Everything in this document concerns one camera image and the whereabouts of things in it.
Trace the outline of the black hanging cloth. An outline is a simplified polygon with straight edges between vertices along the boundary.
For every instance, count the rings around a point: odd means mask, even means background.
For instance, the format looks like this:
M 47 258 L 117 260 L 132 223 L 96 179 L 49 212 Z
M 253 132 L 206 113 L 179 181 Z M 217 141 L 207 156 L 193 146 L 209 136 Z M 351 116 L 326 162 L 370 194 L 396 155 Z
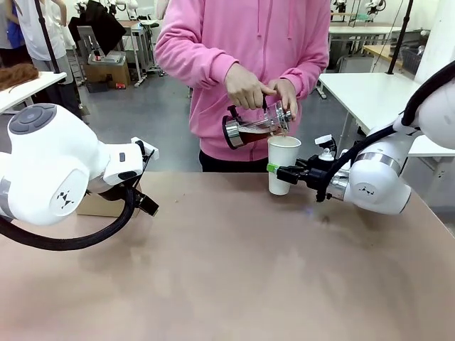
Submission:
M 117 47 L 126 34 L 121 23 L 98 1 L 88 0 L 79 17 L 72 17 L 68 28 L 75 42 L 81 40 L 78 26 L 90 26 L 102 52 L 106 55 Z

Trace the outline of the brown furry bundle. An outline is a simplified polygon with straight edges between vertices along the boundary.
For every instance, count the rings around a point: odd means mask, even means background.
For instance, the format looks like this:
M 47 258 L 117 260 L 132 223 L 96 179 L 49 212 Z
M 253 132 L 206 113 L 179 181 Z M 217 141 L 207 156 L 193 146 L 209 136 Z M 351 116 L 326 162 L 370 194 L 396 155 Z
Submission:
M 22 85 L 39 77 L 39 71 L 28 63 L 0 68 L 0 91 Z

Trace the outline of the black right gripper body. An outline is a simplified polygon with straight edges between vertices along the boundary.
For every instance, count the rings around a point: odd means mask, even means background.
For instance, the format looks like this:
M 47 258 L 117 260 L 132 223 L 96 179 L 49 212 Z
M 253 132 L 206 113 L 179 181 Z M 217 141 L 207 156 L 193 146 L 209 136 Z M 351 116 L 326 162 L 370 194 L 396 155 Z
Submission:
M 304 176 L 304 181 L 308 188 L 316 191 L 317 196 L 326 196 L 328 194 L 328 186 L 335 175 L 336 171 L 333 167 L 336 165 L 334 161 L 322 161 L 318 158 L 318 155 L 313 155 L 307 160 L 310 164 L 310 168 L 305 168 L 307 171 Z

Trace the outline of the grey box lid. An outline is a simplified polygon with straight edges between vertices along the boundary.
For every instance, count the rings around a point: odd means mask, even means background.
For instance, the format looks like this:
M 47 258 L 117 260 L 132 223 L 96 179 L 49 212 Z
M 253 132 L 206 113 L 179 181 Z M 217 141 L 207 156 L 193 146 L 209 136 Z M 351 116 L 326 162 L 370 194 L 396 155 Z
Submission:
M 126 55 L 123 51 L 110 51 L 104 54 L 101 50 L 93 50 L 88 57 L 88 65 L 123 65 Z

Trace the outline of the bystander in blue top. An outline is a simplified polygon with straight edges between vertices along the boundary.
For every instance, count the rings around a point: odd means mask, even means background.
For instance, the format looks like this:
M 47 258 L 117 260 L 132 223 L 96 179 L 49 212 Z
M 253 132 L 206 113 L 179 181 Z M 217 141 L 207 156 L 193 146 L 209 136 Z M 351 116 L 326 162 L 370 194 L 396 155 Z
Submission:
M 14 0 L 0 0 L 0 61 L 4 67 L 31 63 Z

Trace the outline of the person's left hand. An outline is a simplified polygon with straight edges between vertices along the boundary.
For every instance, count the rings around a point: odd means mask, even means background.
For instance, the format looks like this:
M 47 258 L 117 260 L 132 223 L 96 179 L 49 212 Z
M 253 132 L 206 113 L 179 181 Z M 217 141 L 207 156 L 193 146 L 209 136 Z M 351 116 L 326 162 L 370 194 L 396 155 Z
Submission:
M 269 86 L 280 96 L 284 111 L 290 112 L 291 120 L 296 121 L 298 104 L 293 84 L 288 79 L 280 78 L 272 80 Z

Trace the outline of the white frame desk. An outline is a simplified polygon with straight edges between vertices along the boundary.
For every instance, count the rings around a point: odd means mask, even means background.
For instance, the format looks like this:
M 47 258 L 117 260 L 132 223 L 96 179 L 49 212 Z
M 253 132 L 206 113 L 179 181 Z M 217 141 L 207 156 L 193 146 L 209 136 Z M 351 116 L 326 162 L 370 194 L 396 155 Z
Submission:
M 163 77 L 165 72 L 158 66 L 154 52 L 154 31 L 159 28 L 156 20 L 119 20 L 126 33 L 119 44 L 126 54 L 129 64 L 134 65 L 130 70 L 135 71 L 134 86 L 139 87 L 149 74 Z

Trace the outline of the person's right hand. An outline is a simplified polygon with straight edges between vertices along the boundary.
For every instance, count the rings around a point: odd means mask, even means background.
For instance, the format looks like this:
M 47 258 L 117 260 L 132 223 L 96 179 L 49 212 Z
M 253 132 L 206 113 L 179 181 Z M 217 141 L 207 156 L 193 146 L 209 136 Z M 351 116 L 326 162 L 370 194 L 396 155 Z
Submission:
M 260 82 L 256 75 L 234 63 L 228 70 L 225 80 L 228 97 L 236 107 L 254 110 L 263 105 L 264 95 L 275 95 L 276 91 Z

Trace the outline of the wooden top table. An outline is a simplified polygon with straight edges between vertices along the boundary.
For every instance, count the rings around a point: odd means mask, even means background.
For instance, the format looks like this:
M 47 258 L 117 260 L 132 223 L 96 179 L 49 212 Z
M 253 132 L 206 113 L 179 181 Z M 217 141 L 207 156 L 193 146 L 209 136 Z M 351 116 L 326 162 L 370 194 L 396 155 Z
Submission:
M 389 68 L 392 61 L 391 45 L 364 45 L 362 52 L 373 56 L 372 72 Z

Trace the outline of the person's right forearm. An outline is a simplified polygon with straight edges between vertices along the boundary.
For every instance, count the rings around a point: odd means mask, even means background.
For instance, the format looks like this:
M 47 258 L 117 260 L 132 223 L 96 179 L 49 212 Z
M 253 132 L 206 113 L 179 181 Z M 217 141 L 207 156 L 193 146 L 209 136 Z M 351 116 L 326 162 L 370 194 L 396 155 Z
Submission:
M 238 60 L 224 50 L 206 47 L 200 39 L 199 23 L 167 23 L 156 44 L 156 57 L 169 75 L 186 85 L 209 88 L 223 83 Z

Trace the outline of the white side table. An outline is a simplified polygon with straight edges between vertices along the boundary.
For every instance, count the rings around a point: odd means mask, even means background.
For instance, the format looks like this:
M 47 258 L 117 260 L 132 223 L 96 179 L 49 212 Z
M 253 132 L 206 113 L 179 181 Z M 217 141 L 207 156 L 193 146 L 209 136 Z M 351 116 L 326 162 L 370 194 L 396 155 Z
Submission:
M 37 79 L 0 91 L 0 115 L 13 113 L 12 108 L 22 102 L 32 105 L 31 97 L 35 93 L 64 80 L 66 76 L 65 72 L 39 72 Z

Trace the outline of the person's pink hoodie torso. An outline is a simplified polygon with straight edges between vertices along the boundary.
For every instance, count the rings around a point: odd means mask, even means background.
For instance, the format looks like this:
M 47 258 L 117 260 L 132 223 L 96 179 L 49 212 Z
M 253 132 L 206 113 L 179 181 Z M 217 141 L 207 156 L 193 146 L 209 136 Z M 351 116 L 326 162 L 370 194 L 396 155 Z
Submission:
M 319 30 L 329 32 L 331 5 L 330 0 L 170 0 L 163 28 L 175 21 L 199 23 L 203 45 L 224 50 L 271 88 L 272 80 L 280 79 L 296 65 L 311 35 Z M 222 120 L 234 104 L 224 82 L 209 88 L 188 86 L 193 90 L 189 127 L 199 140 L 203 171 L 264 172 L 268 163 L 266 140 L 235 150 L 225 140 Z M 281 101 L 277 93 L 264 95 L 264 99 L 267 104 Z M 297 99 L 296 121 L 290 122 L 290 134 L 299 128 L 304 99 Z M 257 118 L 261 108 L 236 107 L 246 120 Z

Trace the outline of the white paper cup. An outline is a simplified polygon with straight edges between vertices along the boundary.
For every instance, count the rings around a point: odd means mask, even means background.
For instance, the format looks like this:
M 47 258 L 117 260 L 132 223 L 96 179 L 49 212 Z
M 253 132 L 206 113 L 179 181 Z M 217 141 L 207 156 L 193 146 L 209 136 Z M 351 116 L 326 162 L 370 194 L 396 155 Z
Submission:
M 279 180 L 276 170 L 280 166 L 287 167 L 295 165 L 301 142 L 292 136 L 273 136 L 267 140 L 267 145 L 269 191 L 273 195 L 286 195 L 291 185 Z

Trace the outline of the large white work table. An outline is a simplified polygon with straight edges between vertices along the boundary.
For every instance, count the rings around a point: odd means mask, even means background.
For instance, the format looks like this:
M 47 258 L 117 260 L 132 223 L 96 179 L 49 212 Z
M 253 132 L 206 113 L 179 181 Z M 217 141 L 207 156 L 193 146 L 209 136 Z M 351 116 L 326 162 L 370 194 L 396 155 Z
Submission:
M 386 73 L 324 73 L 322 85 L 340 102 L 347 115 L 338 147 L 348 146 L 352 125 L 368 133 L 391 123 L 420 86 L 403 75 Z

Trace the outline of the long white background table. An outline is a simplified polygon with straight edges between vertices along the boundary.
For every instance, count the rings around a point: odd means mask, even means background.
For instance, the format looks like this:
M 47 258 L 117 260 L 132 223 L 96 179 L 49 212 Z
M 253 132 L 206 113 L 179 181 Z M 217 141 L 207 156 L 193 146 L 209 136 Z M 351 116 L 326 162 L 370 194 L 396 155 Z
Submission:
M 347 23 L 331 23 L 328 34 L 328 46 L 332 42 L 347 43 L 353 41 L 367 45 L 383 44 L 389 41 L 393 32 L 400 32 L 400 26 L 379 26 L 376 23 L 360 23 L 350 26 Z

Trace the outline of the black stand pole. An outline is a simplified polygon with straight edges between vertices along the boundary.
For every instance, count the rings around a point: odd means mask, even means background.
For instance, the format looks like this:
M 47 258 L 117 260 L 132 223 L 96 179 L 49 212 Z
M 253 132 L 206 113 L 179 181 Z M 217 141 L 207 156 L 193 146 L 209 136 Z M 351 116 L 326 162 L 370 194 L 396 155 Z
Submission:
M 53 47 L 52 47 L 52 43 L 50 41 L 50 37 L 48 35 L 48 31 L 47 31 L 47 28 L 46 28 L 46 20 L 45 18 L 43 17 L 43 12 L 42 12 L 42 8 L 41 8 L 41 5 L 40 5 L 40 0 L 33 0 L 34 1 L 34 4 L 35 4 L 35 8 L 36 8 L 36 12 L 38 14 L 38 21 L 39 21 L 39 24 L 41 25 L 41 30 L 43 32 L 43 37 L 44 37 L 44 40 L 45 40 L 45 44 L 46 44 L 46 47 L 48 49 L 48 53 L 49 53 L 49 56 L 50 56 L 50 61 L 54 67 L 54 73 L 60 73 L 60 68 L 58 66 L 58 63 L 57 63 L 57 60 L 55 58 L 55 54 L 54 54 L 54 51 L 53 51 Z
M 389 64 L 389 68 L 387 69 L 387 72 L 386 72 L 387 75 L 393 75 L 394 74 L 395 64 L 397 62 L 397 59 L 398 59 L 398 56 L 399 56 L 399 53 L 400 53 L 400 48 L 402 46 L 402 42 L 403 42 L 406 30 L 407 30 L 407 25 L 408 25 L 408 23 L 410 21 L 410 14 L 411 14 L 411 11 L 412 11 L 413 3 L 414 3 L 414 0 L 409 0 L 408 1 L 408 5 L 407 5 L 407 9 L 405 11 L 405 16 L 403 18 L 400 34 L 399 34 L 397 42 L 396 42 L 394 54 L 392 55 L 392 59 L 391 59 L 390 64 Z

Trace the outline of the person's left forearm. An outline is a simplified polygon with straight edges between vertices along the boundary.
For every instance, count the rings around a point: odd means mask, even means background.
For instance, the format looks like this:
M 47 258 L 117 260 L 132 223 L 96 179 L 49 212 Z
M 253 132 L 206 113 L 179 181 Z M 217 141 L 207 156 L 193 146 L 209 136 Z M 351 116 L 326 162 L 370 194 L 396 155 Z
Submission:
M 280 78 L 291 82 L 297 99 L 304 99 L 316 86 L 320 74 L 327 66 L 328 30 L 319 30 L 305 43 L 296 65 L 286 70 Z

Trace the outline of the bystander in white shirt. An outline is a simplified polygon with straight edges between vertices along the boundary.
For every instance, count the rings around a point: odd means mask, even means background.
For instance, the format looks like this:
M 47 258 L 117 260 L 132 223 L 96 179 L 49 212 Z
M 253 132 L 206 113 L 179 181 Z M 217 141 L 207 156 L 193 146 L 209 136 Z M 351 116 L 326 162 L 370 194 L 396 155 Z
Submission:
M 46 89 L 49 99 L 82 118 L 78 92 L 68 61 L 62 27 L 67 8 L 62 0 L 14 0 L 18 22 L 33 65 L 41 72 L 66 74 Z

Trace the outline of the cardboard box on floor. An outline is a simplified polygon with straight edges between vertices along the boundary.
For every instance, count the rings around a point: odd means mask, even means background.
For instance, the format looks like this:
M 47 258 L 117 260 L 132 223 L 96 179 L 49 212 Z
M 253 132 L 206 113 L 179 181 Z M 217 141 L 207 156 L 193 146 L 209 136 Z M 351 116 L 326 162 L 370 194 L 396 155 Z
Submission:
M 86 64 L 83 66 L 88 82 L 105 82 L 111 89 L 118 89 L 120 85 L 128 87 L 131 84 L 128 64 L 125 58 L 117 64 Z

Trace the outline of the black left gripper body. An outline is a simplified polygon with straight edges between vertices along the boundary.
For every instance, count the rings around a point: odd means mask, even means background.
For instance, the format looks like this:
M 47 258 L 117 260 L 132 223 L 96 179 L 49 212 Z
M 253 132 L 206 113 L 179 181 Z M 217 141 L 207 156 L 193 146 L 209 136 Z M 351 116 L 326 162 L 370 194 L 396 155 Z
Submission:
M 141 191 L 141 186 L 140 186 L 139 180 L 137 178 L 133 178 L 132 180 L 127 180 L 118 185 L 122 185 L 124 189 L 131 188 L 133 190 L 133 194 L 134 194 L 133 216 L 137 216 L 139 213 L 139 210 L 141 210 L 151 216 L 154 216 L 158 212 L 159 205 L 155 201 L 153 201 L 149 196 L 147 196 L 146 194 L 144 194 Z

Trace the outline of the glass french press pitcher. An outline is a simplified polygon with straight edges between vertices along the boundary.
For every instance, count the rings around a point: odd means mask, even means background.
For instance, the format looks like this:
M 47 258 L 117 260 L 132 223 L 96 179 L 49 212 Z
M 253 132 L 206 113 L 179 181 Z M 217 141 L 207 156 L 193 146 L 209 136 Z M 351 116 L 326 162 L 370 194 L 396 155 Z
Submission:
M 271 106 L 263 99 L 259 116 L 253 121 L 243 119 L 235 105 L 227 108 L 229 114 L 223 117 L 222 128 L 225 140 L 232 149 L 238 149 L 247 144 L 268 139 L 271 136 L 287 134 L 292 121 L 290 109 L 285 109 L 282 101 Z

